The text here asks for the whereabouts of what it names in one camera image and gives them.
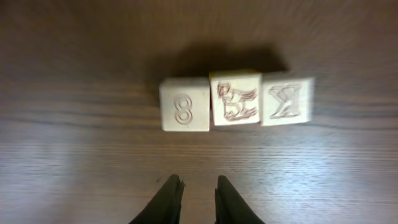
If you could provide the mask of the K wooden block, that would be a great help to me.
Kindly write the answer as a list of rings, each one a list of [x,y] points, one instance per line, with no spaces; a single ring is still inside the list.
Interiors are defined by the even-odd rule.
[[[309,122],[312,119],[314,88],[313,77],[293,77],[283,73],[263,75],[261,125]]]

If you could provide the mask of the green V wooden block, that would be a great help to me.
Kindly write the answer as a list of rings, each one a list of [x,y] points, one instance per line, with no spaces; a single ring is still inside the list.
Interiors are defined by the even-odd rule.
[[[261,80],[262,74],[254,70],[211,72],[209,81],[214,125],[258,123]]]

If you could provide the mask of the blue-sided wooden block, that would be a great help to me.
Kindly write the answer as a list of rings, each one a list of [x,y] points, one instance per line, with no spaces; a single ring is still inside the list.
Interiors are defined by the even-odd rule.
[[[159,87],[162,129],[210,130],[210,84],[207,78],[167,78]]]

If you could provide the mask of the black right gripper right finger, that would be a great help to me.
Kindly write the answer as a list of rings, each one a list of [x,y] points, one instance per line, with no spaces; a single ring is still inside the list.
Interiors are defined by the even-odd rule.
[[[264,224],[224,175],[218,177],[215,207],[216,224]]]

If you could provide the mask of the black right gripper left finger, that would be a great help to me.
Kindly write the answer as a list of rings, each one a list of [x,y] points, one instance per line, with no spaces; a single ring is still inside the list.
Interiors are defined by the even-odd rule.
[[[179,176],[171,175],[129,224],[179,224],[184,188]]]

